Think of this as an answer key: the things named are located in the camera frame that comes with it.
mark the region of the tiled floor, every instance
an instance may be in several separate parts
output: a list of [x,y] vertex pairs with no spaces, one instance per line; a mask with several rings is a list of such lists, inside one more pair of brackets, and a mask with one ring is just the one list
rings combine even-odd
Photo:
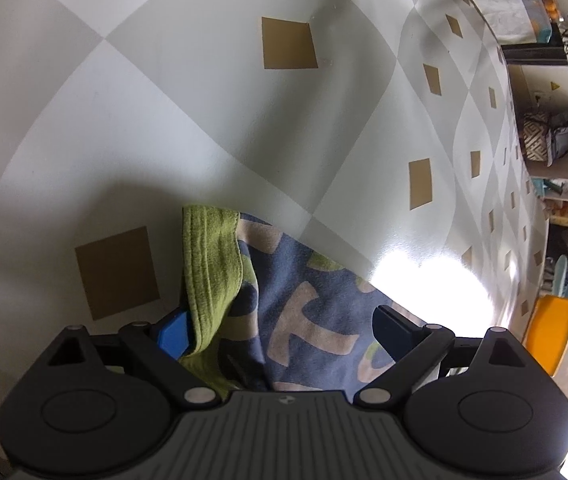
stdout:
[[[527,183],[467,0],[0,0],[0,374],[174,308],[189,202],[480,335],[535,298]],[[160,299],[93,320],[75,248],[142,226]]]

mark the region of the blue patterned cloth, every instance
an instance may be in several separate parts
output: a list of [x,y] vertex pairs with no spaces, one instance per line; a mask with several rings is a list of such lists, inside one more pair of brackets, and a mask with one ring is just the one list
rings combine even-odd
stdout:
[[219,370],[251,390],[344,390],[393,361],[371,319],[391,300],[362,278],[247,214],[237,223],[242,283],[219,330]]

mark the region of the wall socket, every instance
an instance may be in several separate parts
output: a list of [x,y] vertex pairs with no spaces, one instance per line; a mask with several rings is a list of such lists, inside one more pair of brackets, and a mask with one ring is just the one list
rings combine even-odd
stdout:
[[535,99],[535,104],[537,106],[546,104],[550,101],[550,96],[546,92],[535,91],[533,92],[533,98]]

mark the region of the yellow chair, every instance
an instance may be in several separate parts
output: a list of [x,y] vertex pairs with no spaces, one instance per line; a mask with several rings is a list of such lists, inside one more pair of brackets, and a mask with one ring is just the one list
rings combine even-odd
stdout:
[[568,347],[568,298],[541,296],[524,336],[524,347],[551,377]]

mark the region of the patterned bag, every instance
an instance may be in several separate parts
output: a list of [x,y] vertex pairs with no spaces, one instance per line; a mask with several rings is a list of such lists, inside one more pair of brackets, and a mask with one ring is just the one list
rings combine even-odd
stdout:
[[547,112],[527,112],[524,114],[524,128],[522,137],[526,149],[526,159],[548,162],[548,134],[549,114]]

